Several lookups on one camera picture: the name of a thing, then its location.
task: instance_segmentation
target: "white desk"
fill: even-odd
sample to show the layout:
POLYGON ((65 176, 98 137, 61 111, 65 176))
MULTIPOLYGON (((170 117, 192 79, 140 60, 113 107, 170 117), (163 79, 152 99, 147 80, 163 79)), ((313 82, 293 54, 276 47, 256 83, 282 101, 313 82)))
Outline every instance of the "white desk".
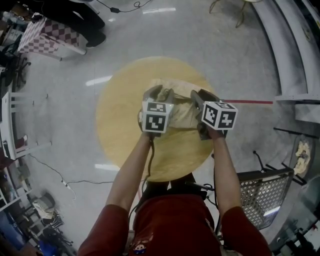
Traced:
POLYGON ((2 122, 0 122, 1 144, 4 155, 12 160, 52 145, 51 142, 47 142, 41 145, 37 144, 37 146, 34 147, 27 145, 16 149, 12 127, 12 113, 15 113, 17 109, 12 107, 12 105, 31 104, 31 97, 31 95, 26 93, 8 91, 2 98, 2 122))

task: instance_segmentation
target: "red sleeve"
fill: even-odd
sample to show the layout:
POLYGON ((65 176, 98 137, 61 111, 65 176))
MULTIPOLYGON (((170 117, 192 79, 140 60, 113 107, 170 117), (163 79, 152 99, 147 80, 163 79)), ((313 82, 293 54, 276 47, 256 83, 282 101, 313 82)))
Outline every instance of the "red sleeve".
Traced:
POLYGON ((243 256, 271 256, 264 236, 248 220, 241 207, 228 210, 221 221, 224 243, 243 256))
POLYGON ((78 256, 121 256, 128 232, 128 212, 117 205, 106 205, 81 244, 78 256))

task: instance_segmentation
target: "stool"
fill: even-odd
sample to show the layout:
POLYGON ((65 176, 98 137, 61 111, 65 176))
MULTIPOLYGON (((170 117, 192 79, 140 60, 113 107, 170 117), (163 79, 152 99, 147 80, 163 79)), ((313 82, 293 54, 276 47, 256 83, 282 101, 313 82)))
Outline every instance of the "stool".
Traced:
MULTIPOLYGON (((216 3, 219 2, 220 0, 215 0, 213 1, 213 3, 210 5, 210 9, 209 9, 209 13, 211 14, 212 13, 212 10, 213 8, 215 7, 216 3)), ((238 18, 238 21, 236 22, 236 25, 235 25, 235 28, 239 28, 240 25, 242 23, 244 23, 245 21, 245 14, 244 14, 244 9, 247 5, 247 3, 258 3, 258 2, 261 2, 262 0, 242 0, 243 1, 243 6, 241 8, 241 11, 240 11, 240 14, 239 14, 239 18, 238 18)))

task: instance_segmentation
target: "cartoon logo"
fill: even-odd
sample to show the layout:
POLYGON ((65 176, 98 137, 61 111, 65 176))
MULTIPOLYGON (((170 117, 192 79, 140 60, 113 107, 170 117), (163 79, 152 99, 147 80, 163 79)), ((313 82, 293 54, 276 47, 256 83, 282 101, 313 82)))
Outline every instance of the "cartoon logo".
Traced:
POLYGON ((133 249, 133 253, 136 255, 144 254, 146 249, 147 247, 145 247, 143 244, 139 244, 133 249))

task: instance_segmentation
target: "table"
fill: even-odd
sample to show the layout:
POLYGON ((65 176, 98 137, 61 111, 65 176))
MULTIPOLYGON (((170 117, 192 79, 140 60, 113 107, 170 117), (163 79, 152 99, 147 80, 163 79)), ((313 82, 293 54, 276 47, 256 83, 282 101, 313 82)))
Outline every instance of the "table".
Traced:
POLYGON ((80 34, 69 26, 58 23, 46 17, 37 23, 30 22, 27 26, 18 48, 20 53, 39 53, 57 60, 60 56, 54 55, 59 45, 63 45, 81 55, 86 50, 79 47, 80 34))
POLYGON ((8 91, 2 98, 1 112, 2 121, 0 122, 1 144, 5 157, 15 160, 27 154, 33 153, 37 150, 47 148, 52 145, 51 142, 47 142, 41 145, 31 147, 30 145, 20 148, 15 147, 13 126, 12 126, 12 113, 15 113, 17 109, 12 105, 27 104, 28 101, 22 101, 21 98, 30 98, 31 96, 21 92, 8 91))
MULTIPOLYGON (((179 79, 212 91, 203 75, 174 58, 142 58, 114 74, 99 97, 96 127, 105 155, 119 167, 141 134, 137 114, 143 94, 154 78, 179 79)), ((154 140, 154 147, 148 181, 163 182, 193 172, 210 155, 213 145, 210 140, 201 141, 197 130, 168 128, 167 133, 154 140)))

